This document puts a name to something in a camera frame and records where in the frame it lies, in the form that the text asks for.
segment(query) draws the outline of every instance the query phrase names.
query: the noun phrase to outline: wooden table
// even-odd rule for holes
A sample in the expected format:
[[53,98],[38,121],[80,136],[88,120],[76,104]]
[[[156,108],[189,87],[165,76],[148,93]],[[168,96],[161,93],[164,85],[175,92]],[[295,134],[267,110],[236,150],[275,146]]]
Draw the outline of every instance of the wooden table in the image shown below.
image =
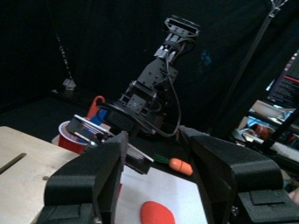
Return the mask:
[[[20,154],[25,156],[4,171]],[[29,224],[42,209],[46,178],[76,153],[8,127],[0,127],[0,223]],[[137,224],[140,206],[148,200],[172,211],[176,223],[207,223],[197,186],[163,171],[140,175],[125,167],[116,205],[116,224]]]
[[[6,163],[24,157],[4,171]],[[0,223],[32,223],[42,209],[46,178],[76,153],[8,127],[0,127]]]

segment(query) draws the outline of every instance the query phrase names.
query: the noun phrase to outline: black curtain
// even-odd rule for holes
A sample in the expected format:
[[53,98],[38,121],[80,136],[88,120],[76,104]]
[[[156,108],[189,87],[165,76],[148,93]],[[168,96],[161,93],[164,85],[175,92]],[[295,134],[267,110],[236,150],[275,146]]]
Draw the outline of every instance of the black curtain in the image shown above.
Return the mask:
[[[78,88],[116,100],[155,59],[164,42],[164,20],[177,15],[200,25],[196,49],[176,60],[173,83],[181,124],[215,137],[237,126],[271,80],[299,48],[299,4],[288,0],[265,31],[223,111],[220,105],[239,72],[269,0],[44,0]],[[176,122],[169,108],[168,123]]]
[[0,108],[48,93],[65,78],[44,1],[0,1]]

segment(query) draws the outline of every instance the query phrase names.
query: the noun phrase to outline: monitor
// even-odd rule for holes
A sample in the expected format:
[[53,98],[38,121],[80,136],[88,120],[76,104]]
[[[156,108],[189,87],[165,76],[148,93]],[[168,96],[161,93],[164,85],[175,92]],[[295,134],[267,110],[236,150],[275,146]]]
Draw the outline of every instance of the monitor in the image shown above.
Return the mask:
[[283,108],[296,108],[299,103],[299,50],[285,64],[284,71],[272,82],[265,100]]

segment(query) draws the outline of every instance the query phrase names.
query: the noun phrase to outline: cable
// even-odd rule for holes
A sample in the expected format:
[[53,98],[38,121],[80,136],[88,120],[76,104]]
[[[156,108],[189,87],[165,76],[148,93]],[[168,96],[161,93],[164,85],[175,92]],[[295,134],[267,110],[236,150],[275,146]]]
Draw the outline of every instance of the cable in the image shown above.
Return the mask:
[[172,83],[171,75],[169,75],[169,52],[167,53],[167,57],[165,57],[165,72],[167,72],[167,79],[168,79],[168,82],[171,84],[172,94],[173,94],[173,97],[175,97],[175,100],[176,100],[176,106],[177,106],[177,114],[179,115],[177,115],[176,127],[173,129],[173,132],[171,134],[167,134],[163,131],[160,131],[148,121],[144,121],[144,122],[152,127],[152,129],[156,131],[156,133],[159,133],[161,136],[172,137],[176,134],[180,123],[181,123],[181,106],[180,106],[177,94],[176,94],[175,89],[173,89],[173,83]]

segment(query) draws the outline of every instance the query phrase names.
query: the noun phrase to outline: red object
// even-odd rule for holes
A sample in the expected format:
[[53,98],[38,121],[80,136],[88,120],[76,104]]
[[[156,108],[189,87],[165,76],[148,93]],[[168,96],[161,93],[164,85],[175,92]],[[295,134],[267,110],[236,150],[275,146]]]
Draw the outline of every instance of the red object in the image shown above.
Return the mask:
[[192,175],[192,167],[191,167],[191,165],[187,164],[185,162],[183,162],[179,158],[175,158],[173,157],[171,159],[171,161],[169,161],[169,167],[175,171],[185,174],[187,176],[191,176]]
[[147,201],[140,210],[141,224],[175,224],[173,214],[161,204]]
[[78,139],[66,131],[65,127],[68,124],[69,122],[64,122],[58,127],[58,131],[60,131],[58,146],[80,154],[82,150],[85,149],[86,144],[80,143]]
[[105,102],[105,98],[98,95],[94,99],[93,99],[93,102],[89,106],[89,109],[88,109],[88,115],[86,115],[86,118],[90,119],[90,117],[93,117],[97,112],[98,112],[98,107],[97,107],[97,101],[101,100],[102,102]]

